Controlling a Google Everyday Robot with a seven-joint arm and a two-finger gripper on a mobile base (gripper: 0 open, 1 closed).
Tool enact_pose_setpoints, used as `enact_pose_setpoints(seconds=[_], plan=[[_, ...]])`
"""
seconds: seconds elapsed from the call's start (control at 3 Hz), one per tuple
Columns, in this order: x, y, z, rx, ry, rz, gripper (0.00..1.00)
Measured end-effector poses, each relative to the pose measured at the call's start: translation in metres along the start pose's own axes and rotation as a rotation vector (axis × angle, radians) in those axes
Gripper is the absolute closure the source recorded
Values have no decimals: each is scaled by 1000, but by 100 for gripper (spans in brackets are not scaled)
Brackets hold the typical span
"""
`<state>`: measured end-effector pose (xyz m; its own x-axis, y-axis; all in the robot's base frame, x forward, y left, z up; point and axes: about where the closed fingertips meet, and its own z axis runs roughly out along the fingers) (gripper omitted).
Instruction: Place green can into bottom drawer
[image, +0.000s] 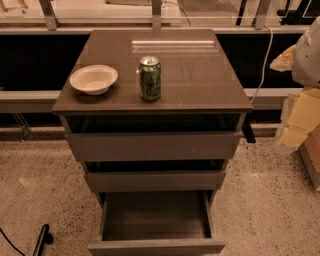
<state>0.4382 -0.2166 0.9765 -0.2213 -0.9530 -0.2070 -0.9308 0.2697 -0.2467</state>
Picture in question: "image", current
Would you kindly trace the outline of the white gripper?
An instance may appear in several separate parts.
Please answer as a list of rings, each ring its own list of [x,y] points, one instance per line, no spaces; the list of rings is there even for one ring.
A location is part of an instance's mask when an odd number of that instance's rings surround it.
[[[295,45],[290,46],[270,64],[275,71],[290,71]],[[279,143],[297,149],[320,124],[320,89],[306,87],[298,95],[290,95],[283,106],[283,130]]]

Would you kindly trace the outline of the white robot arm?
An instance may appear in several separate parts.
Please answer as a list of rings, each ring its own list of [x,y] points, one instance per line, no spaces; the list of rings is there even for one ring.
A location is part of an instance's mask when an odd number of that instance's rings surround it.
[[[297,43],[270,64],[276,71],[290,71],[292,79],[304,89],[289,96],[283,105],[276,147],[283,152],[296,151],[320,123],[320,17]]]

